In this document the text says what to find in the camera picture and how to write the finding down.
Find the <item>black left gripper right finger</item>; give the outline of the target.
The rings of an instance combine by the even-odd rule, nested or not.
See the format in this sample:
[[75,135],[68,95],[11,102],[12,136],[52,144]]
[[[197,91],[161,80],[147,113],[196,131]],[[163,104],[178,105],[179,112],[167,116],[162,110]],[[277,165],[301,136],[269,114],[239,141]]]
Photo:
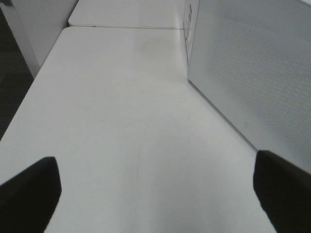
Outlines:
[[278,233],[311,231],[311,175],[268,150],[259,150],[253,189]]

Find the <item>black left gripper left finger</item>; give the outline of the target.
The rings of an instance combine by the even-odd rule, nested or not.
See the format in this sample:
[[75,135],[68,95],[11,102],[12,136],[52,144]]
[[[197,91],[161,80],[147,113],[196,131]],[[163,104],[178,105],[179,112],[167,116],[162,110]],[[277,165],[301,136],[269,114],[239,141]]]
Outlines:
[[44,157],[0,186],[0,231],[43,233],[62,192],[55,157]]

